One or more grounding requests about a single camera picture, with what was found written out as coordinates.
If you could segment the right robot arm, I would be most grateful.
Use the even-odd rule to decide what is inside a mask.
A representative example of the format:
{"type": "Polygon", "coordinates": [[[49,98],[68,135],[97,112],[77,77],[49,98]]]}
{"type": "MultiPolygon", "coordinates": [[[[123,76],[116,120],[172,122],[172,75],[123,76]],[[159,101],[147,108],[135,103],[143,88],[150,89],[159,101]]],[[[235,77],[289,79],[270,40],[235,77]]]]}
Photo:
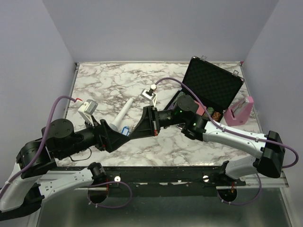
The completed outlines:
{"type": "Polygon", "coordinates": [[[218,181],[229,185],[243,176],[260,173],[279,178],[285,150],[278,145],[278,133],[249,134],[222,124],[215,125],[208,118],[198,115],[198,104],[189,95],[182,95],[170,110],[158,111],[153,106],[143,108],[143,114],[130,134],[130,139],[157,136],[161,128],[183,123],[182,133],[191,140],[216,142],[249,154],[248,157],[225,161],[218,173],[218,181]]]}

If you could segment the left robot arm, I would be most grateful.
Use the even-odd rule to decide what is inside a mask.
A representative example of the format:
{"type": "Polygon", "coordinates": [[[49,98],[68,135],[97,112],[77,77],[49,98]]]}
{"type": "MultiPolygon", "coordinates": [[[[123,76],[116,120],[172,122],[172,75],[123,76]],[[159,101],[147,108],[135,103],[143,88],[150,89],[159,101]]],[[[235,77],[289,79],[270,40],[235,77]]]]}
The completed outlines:
{"type": "Polygon", "coordinates": [[[0,191],[0,219],[2,221],[34,213],[50,198],[83,186],[99,187],[107,180],[100,163],[93,162],[73,175],[49,183],[39,183],[48,171],[57,167],[56,159],[85,151],[94,146],[113,152],[130,138],[109,127],[101,120],[74,131],[71,121],[55,120],[42,128],[42,138],[24,145],[17,155],[14,170],[0,191]]]}

